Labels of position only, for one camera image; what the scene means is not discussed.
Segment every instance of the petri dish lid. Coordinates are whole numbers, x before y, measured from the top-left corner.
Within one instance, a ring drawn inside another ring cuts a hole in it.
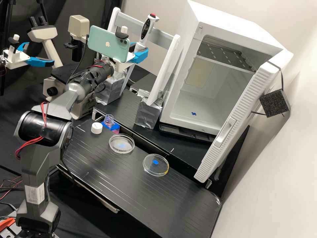
[[[109,139],[110,148],[118,154],[127,154],[134,149],[134,140],[126,134],[115,134]]]
[[[146,172],[154,176],[164,176],[169,169],[168,161],[161,155],[149,154],[143,160]]]

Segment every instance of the smartphone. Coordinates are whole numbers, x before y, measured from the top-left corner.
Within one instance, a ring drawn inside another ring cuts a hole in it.
[[[88,48],[106,55],[110,58],[116,58],[120,62],[126,62],[129,52],[130,40],[120,39],[110,31],[92,25],[90,27]]]

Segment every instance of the label sticker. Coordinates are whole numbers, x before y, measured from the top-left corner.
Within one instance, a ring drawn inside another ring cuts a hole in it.
[[[26,201],[28,203],[33,203],[39,205],[42,201],[44,201],[44,183],[42,183],[38,187],[31,187],[28,185],[24,185]]]

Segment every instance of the open door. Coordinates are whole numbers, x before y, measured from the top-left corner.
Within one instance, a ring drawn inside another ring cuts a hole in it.
[[[283,70],[292,57],[293,54],[284,49],[269,61]],[[249,120],[253,117],[254,114],[251,113],[251,111],[256,111],[259,108],[259,97],[277,76],[278,71],[278,68],[265,62],[252,76],[250,82],[201,161],[201,164],[194,175],[195,179],[200,182],[205,182],[225,160],[229,151],[247,127]]]

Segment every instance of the white wall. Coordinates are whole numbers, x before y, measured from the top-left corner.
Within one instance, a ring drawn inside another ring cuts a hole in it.
[[[316,38],[317,29],[300,74],[286,90],[291,101],[286,123],[278,116],[266,127],[259,116],[253,121],[212,238],[317,237]],[[266,143],[278,130],[259,151],[262,137]]]
[[[221,11],[254,21],[295,55],[300,53],[317,16],[315,0],[196,0]],[[124,0],[122,11],[144,21],[149,13],[156,13],[160,21],[156,28],[175,34],[178,19],[182,14],[186,0]],[[139,36],[130,36],[131,41],[138,41]],[[164,60],[166,50],[154,44],[148,44],[149,56],[140,66],[157,75]],[[290,74],[294,78],[298,70],[294,67]]]

